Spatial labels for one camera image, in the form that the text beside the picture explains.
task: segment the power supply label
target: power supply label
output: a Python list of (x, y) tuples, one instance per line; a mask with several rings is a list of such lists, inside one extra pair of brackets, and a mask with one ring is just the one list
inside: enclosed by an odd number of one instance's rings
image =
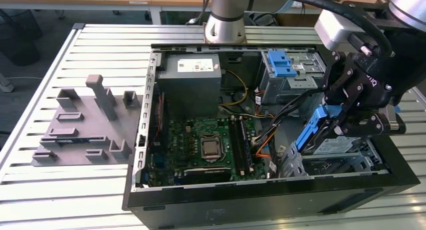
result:
[(211, 59), (179, 59), (177, 62), (178, 72), (210, 72), (213, 69)]

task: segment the ram slot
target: ram slot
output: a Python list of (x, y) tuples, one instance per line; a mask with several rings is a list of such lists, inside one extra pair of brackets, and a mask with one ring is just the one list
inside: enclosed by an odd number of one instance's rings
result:
[(242, 136), (242, 151), (243, 151), (243, 159), (245, 159), (243, 166), (245, 166), (245, 170), (251, 173), (254, 169), (253, 169), (253, 159), (251, 159), (251, 153), (250, 153), (250, 142), (246, 136), (246, 127), (245, 127), (245, 122), (242, 120), (242, 117), (239, 117), (238, 121), (239, 121), (239, 132)]
[(237, 119), (231, 116), (229, 119), (229, 138), (231, 145), (231, 154), (233, 154), (233, 162), (235, 172), (239, 173), (241, 176), (245, 175), (245, 158), (242, 151), (242, 143), (239, 137), (239, 127), (237, 124)]

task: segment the motherboard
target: motherboard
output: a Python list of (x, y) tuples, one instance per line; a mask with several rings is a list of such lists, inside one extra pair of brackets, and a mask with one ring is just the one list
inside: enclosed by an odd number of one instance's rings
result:
[(251, 118), (171, 120), (166, 152), (152, 157), (152, 187), (263, 179), (254, 135)]

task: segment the slotted aluminum surface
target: slotted aluminum surface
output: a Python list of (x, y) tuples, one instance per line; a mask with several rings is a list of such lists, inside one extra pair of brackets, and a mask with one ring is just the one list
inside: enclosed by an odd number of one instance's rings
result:
[[(246, 35), (249, 43), (321, 43), (311, 28), (247, 27)], [(88, 24), (82, 30), (72, 30), (0, 152), (1, 230), (146, 229), (132, 213), (121, 210), (126, 165), (34, 168), (32, 154), (58, 106), (53, 98), (61, 87), (93, 95), (84, 88), (85, 77), (101, 74), (113, 93), (134, 90), (142, 94), (150, 44), (201, 42), (197, 26)], [(391, 139), (420, 185), (346, 214), (207, 229), (426, 229), (426, 106), (416, 89), (403, 96), (399, 106), (407, 134)]]

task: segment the yellow wire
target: yellow wire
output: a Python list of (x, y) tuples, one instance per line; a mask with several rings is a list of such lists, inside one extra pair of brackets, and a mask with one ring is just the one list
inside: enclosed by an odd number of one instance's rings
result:
[(241, 84), (243, 85), (243, 88), (245, 88), (243, 89), (243, 96), (242, 96), (241, 100), (238, 100), (237, 102), (234, 102), (234, 103), (223, 103), (223, 104), (219, 104), (219, 106), (231, 106), (231, 105), (237, 105), (237, 104), (242, 103), (245, 101), (246, 97), (247, 97), (247, 94), (249, 94), (246, 83), (242, 81), (239, 76), (234, 72), (231, 72), (230, 70), (226, 70), (226, 72), (233, 74), (234, 77), (239, 80)]

